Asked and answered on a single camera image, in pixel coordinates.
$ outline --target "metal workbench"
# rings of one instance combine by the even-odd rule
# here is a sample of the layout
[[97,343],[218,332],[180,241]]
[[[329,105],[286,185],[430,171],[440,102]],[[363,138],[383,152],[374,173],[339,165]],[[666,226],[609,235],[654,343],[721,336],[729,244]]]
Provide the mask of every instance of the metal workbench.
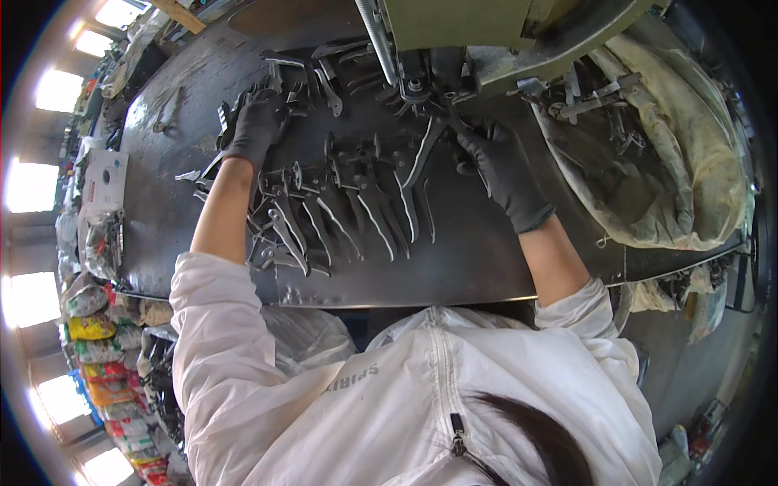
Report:
[[[319,30],[305,30],[306,43],[335,38],[331,21]],[[299,40],[253,39],[232,31],[222,19],[209,26],[171,58],[131,104],[124,125],[121,151],[130,156],[124,196],[124,263],[121,277],[134,293],[166,298],[176,257],[191,242],[202,203],[192,197],[191,183],[174,176],[202,170],[216,155],[219,133],[216,107],[259,80],[268,68],[259,53],[266,47],[301,47]],[[177,119],[172,130],[154,133],[159,111],[178,89]],[[320,161],[324,134],[370,135],[394,124],[390,111],[377,113],[345,98],[348,115],[337,120],[317,111],[294,126],[274,154],[284,159]],[[739,245],[734,235],[721,248],[705,253],[638,250],[608,241],[597,245],[604,230],[590,217],[562,178],[548,151],[530,107],[517,97],[499,96],[469,102],[468,110],[490,114],[519,135],[535,176],[565,226],[590,273],[606,285],[638,281],[708,260]],[[413,116],[406,124],[414,124]],[[263,302],[284,306],[372,307],[455,305],[527,299],[534,296],[531,276],[510,222],[486,197],[477,177],[457,174],[454,163],[433,151],[429,167],[429,203],[437,238],[422,235],[411,245],[411,258],[391,263],[373,228],[364,235],[366,258],[337,260],[333,275],[279,267],[252,271]],[[395,201],[395,212],[400,213]]]

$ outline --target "white jacket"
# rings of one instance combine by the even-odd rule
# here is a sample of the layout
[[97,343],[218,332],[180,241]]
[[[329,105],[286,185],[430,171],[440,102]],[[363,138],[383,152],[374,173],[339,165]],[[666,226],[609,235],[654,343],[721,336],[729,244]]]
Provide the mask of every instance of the white jacket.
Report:
[[657,483],[661,460],[635,384],[635,348],[610,326],[598,280],[538,307],[540,331],[435,306],[390,327],[366,352],[291,378],[275,367],[275,339],[254,291],[247,267],[178,257],[173,386],[202,486],[489,484],[451,454],[452,413],[462,417],[468,451],[509,484],[546,483],[532,444],[469,398],[477,392],[557,420],[596,484]]

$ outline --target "wooden beam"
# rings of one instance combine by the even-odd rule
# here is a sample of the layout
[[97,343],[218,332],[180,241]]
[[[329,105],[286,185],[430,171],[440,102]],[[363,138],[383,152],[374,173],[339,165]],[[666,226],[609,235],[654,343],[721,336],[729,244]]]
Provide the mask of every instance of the wooden beam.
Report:
[[171,19],[189,29],[192,33],[200,33],[205,28],[205,24],[198,19],[192,12],[176,2],[176,0],[149,0],[152,5],[165,12]]

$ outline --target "white box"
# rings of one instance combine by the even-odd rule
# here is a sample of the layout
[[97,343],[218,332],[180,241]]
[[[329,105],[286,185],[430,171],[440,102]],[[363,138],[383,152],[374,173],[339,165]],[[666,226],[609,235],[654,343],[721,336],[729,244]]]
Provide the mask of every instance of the white box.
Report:
[[129,156],[91,149],[88,154],[81,205],[88,213],[118,211],[124,207],[124,183]]

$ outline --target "gloved hand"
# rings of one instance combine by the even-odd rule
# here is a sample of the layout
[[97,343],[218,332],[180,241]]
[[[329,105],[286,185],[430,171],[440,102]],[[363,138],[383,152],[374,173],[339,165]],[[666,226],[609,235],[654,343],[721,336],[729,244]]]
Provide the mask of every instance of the gloved hand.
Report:
[[238,113],[233,140],[223,151],[223,158],[241,157],[262,167],[270,145],[281,134],[281,125],[289,116],[285,100],[272,89],[256,89],[249,93],[244,107]]
[[466,131],[457,135],[457,142],[478,164],[492,188],[492,199],[503,207],[516,234],[537,229],[554,214],[554,207],[535,182],[516,135],[496,121],[482,124],[487,138]]

